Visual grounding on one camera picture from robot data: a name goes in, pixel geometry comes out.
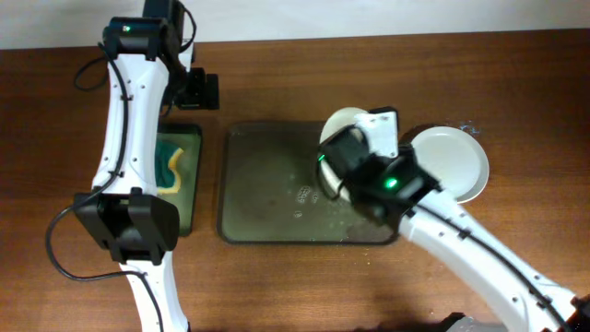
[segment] white wall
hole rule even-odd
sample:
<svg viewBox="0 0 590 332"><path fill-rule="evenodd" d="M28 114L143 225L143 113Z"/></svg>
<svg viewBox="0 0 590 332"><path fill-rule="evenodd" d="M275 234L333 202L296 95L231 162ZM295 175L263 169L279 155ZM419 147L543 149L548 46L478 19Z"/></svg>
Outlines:
<svg viewBox="0 0 590 332"><path fill-rule="evenodd" d="M94 45L143 0L1 0L0 48ZM590 0L184 0L201 42L590 27Z"/></svg>

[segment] green sponge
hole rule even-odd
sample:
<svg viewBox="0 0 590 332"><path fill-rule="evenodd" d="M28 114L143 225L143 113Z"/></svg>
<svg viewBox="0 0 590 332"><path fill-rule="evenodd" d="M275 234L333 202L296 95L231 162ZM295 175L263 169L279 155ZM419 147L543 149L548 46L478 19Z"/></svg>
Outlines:
<svg viewBox="0 0 590 332"><path fill-rule="evenodd" d="M170 142L156 141L156 185L158 194L176 194L181 190L181 175L176 162L183 150Z"/></svg>

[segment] brown wooden surface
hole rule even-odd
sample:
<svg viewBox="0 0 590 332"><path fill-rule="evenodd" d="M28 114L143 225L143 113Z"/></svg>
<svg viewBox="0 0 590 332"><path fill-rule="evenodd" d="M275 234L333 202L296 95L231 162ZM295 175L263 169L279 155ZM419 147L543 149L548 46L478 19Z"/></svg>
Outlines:
<svg viewBox="0 0 590 332"><path fill-rule="evenodd" d="M236 122L323 121L344 106L395 105L401 131L471 121L490 159L488 187L466 204L525 260L590 292L588 30L197 45L218 73L219 111L175 112L203 127L190 237L174 253L194 330L351 330L496 319L441 263L403 240L386 247L232 246L215 222L223 135ZM108 91L72 77L96 49L0 52L0 321L3 331L138 331L125 279L76 283L43 248L50 218L87 191L102 149ZM116 270L80 224L56 230L72 271Z"/></svg>

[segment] green indicator light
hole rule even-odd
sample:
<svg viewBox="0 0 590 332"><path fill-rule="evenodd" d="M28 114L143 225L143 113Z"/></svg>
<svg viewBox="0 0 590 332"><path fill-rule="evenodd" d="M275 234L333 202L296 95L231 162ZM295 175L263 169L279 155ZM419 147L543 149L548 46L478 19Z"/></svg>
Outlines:
<svg viewBox="0 0 590 332"><path fill-rule="evenodd" d="M394 178L389 178L389 179L385 180L385 188L387 188L387 189L393 189L396 184L397 184L397 180Z"/></svg>

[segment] wooden table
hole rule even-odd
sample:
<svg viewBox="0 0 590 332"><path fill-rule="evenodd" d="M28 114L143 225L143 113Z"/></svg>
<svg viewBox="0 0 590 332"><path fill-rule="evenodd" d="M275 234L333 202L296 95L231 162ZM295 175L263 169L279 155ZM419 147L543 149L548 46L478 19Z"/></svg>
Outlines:
<svg viewBox="0 0 590 332"><path fill-rule="evenodd" d="M401 132L469 125L490 159L466 204L548 277L590 291L588 30L197 45L219 74L219 111L175 112L204 132L194 230L174 252L193 329L352 330L453 311L496 321L441 263L403 240L385 247L229 245L215 230L224 133L237 122L323 121L344 106L394 105ZM76 283L43 248L50 218L87 191L108 91L72 87L96 48L0 53L0 321L3 331L138 331L125 279ZM100 77L101 72L94 74ZM54 236L72 271L116 270L74 217Z"/></svg>

